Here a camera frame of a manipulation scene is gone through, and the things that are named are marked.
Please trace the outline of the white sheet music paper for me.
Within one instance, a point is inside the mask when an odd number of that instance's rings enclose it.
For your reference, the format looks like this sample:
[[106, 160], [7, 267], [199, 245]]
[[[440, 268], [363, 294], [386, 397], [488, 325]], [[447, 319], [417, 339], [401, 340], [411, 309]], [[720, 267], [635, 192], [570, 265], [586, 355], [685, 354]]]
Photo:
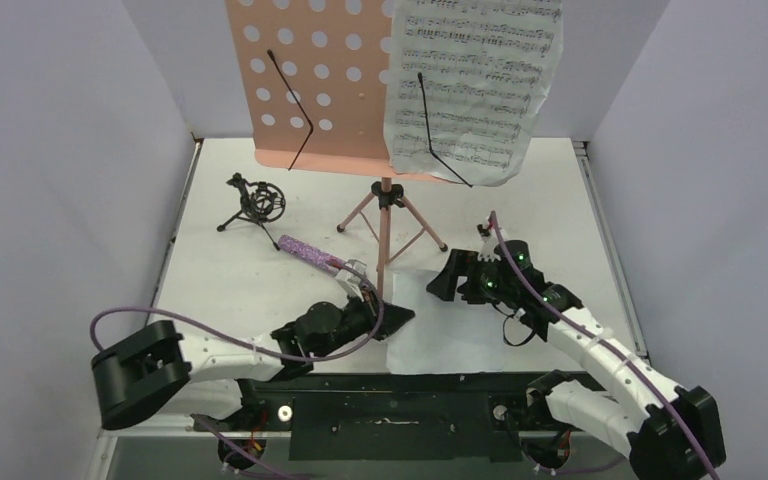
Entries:
[[415, 317], [390, 336], [386, 367], [396, 375], [501, 372], [502, 317], [490, 307], [444, 302], [426, 291], [431, 270], [398, 270], [392, 301]]
[[563, 52], [560, 1], [397, 1], [383, 138], [399, 174], [519, 174]]

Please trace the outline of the purple glitter microphone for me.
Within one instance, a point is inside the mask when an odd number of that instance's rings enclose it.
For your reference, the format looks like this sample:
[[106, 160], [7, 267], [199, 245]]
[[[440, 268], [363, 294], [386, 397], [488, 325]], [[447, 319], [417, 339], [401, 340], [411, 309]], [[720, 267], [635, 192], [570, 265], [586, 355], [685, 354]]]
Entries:
[[344, 260], [288, 235], [282, 235], [277, 245], [281, 251], [331, 276], [335, 276], [345, 264]]

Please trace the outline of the pink perforated music stand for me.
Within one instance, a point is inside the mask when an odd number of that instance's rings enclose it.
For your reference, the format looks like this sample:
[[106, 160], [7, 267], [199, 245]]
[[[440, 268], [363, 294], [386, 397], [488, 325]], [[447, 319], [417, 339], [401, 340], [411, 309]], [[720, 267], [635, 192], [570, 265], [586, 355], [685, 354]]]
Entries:
[[368, 176], [382, 193], [424, 180], [390, 165], [383, 138], [392, 1], [228, 1], [253, 124], [269, 167]]

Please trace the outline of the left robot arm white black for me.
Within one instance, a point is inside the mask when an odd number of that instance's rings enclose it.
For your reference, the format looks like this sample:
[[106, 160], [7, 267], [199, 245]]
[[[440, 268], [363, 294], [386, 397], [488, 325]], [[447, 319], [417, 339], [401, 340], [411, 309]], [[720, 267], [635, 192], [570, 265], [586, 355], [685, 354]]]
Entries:
[[148, 324], [109, 347], [99, 346], [91, 370], [104, 429], [142, 423], [190, 382], [287, 381], [317, 362], [343, 358], [371, 340], [383, 341], [415, 317], [411, 309], [369, 292], [345, 306], [317, 302], [294, 321], [250, 340], [202, 325], [201, 334], [176, 329], [185, 317], [161, 311]]

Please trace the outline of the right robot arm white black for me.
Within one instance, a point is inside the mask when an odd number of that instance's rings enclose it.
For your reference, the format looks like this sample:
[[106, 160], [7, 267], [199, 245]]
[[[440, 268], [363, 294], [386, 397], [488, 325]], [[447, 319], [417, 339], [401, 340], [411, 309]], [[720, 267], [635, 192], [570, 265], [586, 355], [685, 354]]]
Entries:
[[510, 308], [602, 387], [593, 391], [559, 370], [544, 374], [525, 393], [535, 427], [584, 431], [627, 459], [640, 479], [701, 479], [725, 463], [714, 397], [683, 387], [615, 339], [579, 297], [533, 265], [526, 242], [494, 244], [490, 254], [453, 250], [426, 290], [446, 302]]

